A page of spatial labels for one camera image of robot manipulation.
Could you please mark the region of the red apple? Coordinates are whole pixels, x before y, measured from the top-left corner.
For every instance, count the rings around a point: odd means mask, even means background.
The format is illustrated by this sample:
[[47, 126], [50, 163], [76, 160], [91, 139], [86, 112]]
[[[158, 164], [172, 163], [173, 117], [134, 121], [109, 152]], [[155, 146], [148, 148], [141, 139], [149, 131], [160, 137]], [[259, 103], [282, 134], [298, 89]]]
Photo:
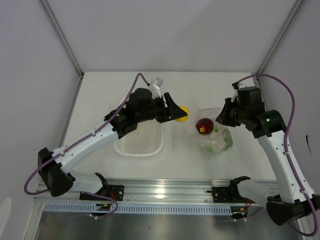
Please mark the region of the red apple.
[[214, 122], [210, 118], [201, 118], [195, 128], [200, 135], [208, 135], [214, 130]]

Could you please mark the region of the clear zip top bag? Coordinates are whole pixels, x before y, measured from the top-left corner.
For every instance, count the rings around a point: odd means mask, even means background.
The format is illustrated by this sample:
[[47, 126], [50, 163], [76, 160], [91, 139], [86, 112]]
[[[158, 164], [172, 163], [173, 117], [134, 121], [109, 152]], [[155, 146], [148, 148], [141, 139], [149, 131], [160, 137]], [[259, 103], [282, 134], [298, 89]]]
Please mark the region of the clear zip top bag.
[[190, 137], [207, 153], [218, 154], [233, 147], [233, 138], [227, 126], [216, 121], [222, 109], [197, 109], [189, 127]]

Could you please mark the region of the green lettuce head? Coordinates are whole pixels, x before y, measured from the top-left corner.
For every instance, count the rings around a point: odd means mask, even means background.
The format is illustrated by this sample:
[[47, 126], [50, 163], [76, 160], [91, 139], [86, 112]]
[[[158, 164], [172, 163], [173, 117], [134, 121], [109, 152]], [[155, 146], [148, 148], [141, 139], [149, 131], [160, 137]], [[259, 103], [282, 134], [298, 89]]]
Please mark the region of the green lettuce head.
[[201, 136], [199, 145], [209, 154], [218, 154], [233, 146], [233, 138], [228, 128], [215, 128], [210, 134]]

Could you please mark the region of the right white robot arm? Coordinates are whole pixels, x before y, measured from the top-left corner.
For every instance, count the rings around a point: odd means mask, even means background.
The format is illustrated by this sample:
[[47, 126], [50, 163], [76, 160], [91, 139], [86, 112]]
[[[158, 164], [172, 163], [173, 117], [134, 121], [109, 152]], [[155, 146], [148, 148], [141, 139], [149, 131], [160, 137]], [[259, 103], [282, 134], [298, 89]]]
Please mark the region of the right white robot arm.
[[277, 110], [265, 110], [259, 88], [237, 89], [236, 97], [225, 99], [216, 121], [227, 127], [245, 125], [264, 150], [278, 184], [278, 192], [275, 193], [250, 177], [234, 178], [228, 189], [232, 201], [252, 200], [266, 209], [278, 226], [320, 209], [320, 196], [306, 181], [288, 141], [289, 127]]

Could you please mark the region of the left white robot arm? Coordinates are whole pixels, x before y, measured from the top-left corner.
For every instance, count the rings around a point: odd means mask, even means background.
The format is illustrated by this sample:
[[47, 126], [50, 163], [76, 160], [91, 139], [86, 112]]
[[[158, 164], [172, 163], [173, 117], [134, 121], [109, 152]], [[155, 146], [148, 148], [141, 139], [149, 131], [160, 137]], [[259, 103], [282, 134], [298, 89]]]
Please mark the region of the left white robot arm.
[[99, 148], [135, 131], [139, 123], [155, 120], [162, 124], [186, 117], [188, 112], [178, 106], [168, 92], [153, 96], [149, 89], [138, 88], [86, 136], [53, 151], [41, 149], [37, 154], [39, 175], [52, 197], [73, 190], [103, 200], [109, 193], [107, 180], [100, 173], [81, 173], [74, 168]]

